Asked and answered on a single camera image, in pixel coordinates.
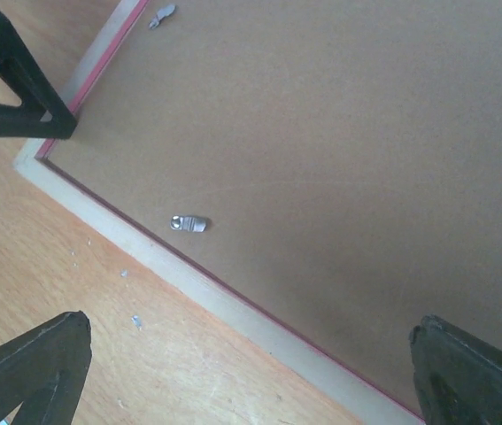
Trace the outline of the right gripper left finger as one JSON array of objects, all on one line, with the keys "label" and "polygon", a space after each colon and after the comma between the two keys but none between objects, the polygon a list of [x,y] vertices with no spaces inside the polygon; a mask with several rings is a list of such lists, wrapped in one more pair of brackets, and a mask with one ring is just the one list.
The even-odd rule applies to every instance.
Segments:
[{"label": "right gripper left finger", "polygon": [[92,359],[91,326],[65,312],[0,345],[0,421],[70,424]]}]

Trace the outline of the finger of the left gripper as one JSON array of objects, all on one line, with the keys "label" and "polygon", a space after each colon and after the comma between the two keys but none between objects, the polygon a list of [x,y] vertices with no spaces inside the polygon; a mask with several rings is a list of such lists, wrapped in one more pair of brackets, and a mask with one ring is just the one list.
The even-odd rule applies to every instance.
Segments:
[{"label": "finger of the left gripper", "polygon": [[0,12],[0,80],[19,104],[0,104],[0,137],[68,139],[77,119]]}]

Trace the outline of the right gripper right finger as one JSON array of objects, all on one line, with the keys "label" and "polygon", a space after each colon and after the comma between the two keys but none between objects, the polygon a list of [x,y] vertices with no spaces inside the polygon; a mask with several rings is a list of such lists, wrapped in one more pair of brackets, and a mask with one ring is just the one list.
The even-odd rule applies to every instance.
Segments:
[{"label": "right gripper right finger", "polygon": [[427,315],[409,336],[427,424],[502,424],[502,351]]}]

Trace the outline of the pink picture frame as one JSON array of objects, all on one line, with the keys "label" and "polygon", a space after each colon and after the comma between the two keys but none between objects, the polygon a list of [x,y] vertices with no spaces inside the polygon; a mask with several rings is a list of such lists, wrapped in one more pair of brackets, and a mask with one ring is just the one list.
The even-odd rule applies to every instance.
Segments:
[{"label": "pink picture frame", "polygon": [[17,170],[359,418],[502,350],[502,1],[123,1],[64,96]]}]

